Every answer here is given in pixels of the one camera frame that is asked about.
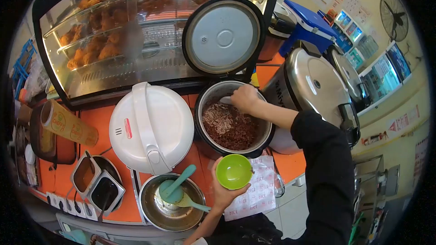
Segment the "plastic bowl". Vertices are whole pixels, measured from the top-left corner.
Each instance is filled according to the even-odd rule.
[[[253,175],[248,159],[240,154],[224,156],[216,168],[218,182],[225,188],[236,190],[246,186]]]

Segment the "rice cooker lid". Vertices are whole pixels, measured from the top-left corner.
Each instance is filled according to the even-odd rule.
[[[248,0],[209,0],[189,17],[182,35],[188,64],[204,76],[235,74],[255,64],[265,41],[259,8]]]
[[[338,106],[350,103],[346,87],[332,65],[323,57],[296,48],[285,61],[286,76],[299,107],[314,109],[325,121],[340,127]]]
[[[175,91],[147,82],[132,87],[116,105],[109,138],[118,158],[131,169],[154,175],[171,172],[188,153],[193,116]]]
[[[350,94],[354,101],[361,101],[362,90],[359,84],[362,83],[362,80],[357,71],[353,68],[350,61],[335,49],[329,50],[328,53],[331,55],[336,71],[339,72],[348,89],[348,94]]]

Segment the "paper cup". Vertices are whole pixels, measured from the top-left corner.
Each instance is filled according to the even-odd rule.
[[[41,110],[41,125],[73,142],[94,146],[99,138],[96,128],[81,121],[55,100],[48,100]]]

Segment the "orange counter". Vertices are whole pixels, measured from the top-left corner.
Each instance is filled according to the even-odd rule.
[[[280,64],[283,62],[283,58],[277,55],[273,61],[267,64]],[[258,66],[257,76],[260,87],[262,88],[265,83],[272,77],[277,66]],[[182,96],[187,104],[193,108],[198,95]],[[115,106],[107,106],[98,109],[82,111],[81,119],[94,126],[99,132],[99,140],[93,147],[80,146],[80,154],[82,155],[85,149],[88,149],[91,155],[100,154],[104,150],[111,147],[109,141],[109,120],[112,115],[112,111]],[[274,153],[275,163],[285,183],[292,181],[298,176],[302,175],[306,168],[306,161],[303,153],[294,155],[281,155]],[[136,192],[134,179],[132,181],[132,172],[128,169],[123,162],[121,162],[113,150],[109,150],[104,155],[109,159],[117,168],[121,175],[123,187],[126,189],[124,193],[123,202],[121,206],[110,213],[107,217],[103,217],[105,222],[112,223],[125,223],[125,224],[143,224],[144,218],[140,214],[138,204],[136,201]],[[70,181],[70,175],[74,169],[75,162],[72,165],[57,165],[57,169],[52,168],[52,163],[43,161],[40,159],[40,172],[41,172],[41,185],[38,187],[39,193],[34,189],[30,191],[37,197],[46,200],[44,196],[47,192],[54,193],[57,196],[65,197],[68,191],[73,186]],[[206,198],[206,204],[213,205],[213,190],[211,187],[211,172],[210,168],[213,165],[212,160],[203,155],[197,149],[195,143],[192,144],[186,157],[173,169],[173,172],[181,174],[182,171],[190,164],[197,166],[197,170],[191,176],[191,180],[194,181],[199,188],[203,191]],[[141,188],[142,184],[150,178],[152,175],[139,173],[138,186]],[[69,199],[74,198],[74,191],[68,195]],[[82,201],[80,196],[77,196],[77,201]]]

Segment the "red label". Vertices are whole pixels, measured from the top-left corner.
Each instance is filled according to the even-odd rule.
[[[126,128],[127,138],[131,139],[132,138],[132,129],[130,128],[130,122],[129,122],[128,118],[124,119],[124,128]]]

